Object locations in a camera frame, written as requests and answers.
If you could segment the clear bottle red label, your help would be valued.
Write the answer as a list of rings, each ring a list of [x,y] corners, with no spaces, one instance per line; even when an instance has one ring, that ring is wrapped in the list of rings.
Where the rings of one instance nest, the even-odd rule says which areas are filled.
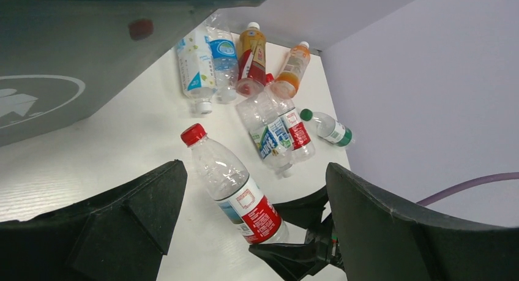
[[[249,244],[281,243],[289,229],[242,161],[196,123],[181,133],[196,177]]]

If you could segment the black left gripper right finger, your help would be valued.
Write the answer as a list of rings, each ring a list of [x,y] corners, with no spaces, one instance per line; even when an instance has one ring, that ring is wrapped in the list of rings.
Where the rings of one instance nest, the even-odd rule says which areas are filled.
[[[348,280],[517,280],[518,229],[460,219],[337,163],[326,189]]]

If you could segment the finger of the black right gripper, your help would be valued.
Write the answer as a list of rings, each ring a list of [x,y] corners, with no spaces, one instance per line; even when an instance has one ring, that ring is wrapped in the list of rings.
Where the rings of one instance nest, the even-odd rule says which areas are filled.
[[[283,280],[302,280],[321,270],[315,244],[253,244],[248,251]]]
[[[329,201],[326,186],[305,197],[273,205],[282,219],[297,227],[309,229],[321,223],[325,205]]]

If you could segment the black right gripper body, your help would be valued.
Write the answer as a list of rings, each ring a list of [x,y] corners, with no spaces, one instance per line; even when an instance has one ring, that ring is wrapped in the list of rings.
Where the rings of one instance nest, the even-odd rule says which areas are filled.
[[[310,271],[320,271],[328,264],[345,270],[332,214],[307,229],[305,244],[316,245],[315,259],[311,261]]]

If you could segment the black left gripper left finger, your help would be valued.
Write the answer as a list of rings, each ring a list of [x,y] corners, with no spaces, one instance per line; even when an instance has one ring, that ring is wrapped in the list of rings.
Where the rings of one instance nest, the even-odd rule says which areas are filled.
[[[170,161],[31,220],[1,223],[2,280],[155,280],[180,214],[187,172]]]

